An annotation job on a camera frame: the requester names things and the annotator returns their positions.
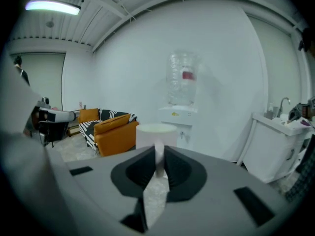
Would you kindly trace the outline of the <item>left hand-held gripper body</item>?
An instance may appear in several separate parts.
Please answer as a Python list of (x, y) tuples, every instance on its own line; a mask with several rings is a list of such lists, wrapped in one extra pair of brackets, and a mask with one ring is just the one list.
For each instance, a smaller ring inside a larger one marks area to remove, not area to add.
[(298, 103), (288, 114), (288, 121), (301, 120), (301, 124), (314, 127), (311, 123), (315, 117), (315, 98), (312, 97), (307, 103)]

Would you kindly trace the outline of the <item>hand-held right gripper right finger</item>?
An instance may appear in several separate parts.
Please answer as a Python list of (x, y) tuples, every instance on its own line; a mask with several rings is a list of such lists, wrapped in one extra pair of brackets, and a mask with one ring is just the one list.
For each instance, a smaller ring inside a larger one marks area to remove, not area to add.
[(165, 147), (165, 209), (152, 236), (269, 236), (284, 221), (287, 201), (228, 161)]

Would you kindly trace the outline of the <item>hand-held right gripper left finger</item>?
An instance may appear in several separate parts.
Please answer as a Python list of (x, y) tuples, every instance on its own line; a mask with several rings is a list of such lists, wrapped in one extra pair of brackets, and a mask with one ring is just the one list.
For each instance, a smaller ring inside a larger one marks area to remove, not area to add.
[(66, 163), (48, 152), (51, 223), (68, 236), (142, 236), (148, 225), (144, 190), (155, 171), (155, 149)]

